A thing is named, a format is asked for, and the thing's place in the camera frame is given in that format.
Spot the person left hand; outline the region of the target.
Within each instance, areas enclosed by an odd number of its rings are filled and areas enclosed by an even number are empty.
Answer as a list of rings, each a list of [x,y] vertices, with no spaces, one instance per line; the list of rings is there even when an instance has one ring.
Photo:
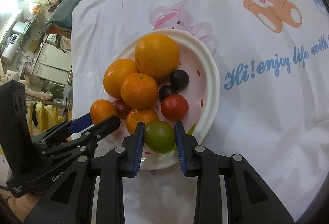
[[[33,193],[25,194],[20,198],[15,198],[10,195],[7,197],[7,202],[12,212],[21,222],[23,222],[41,197],[41,195]]]

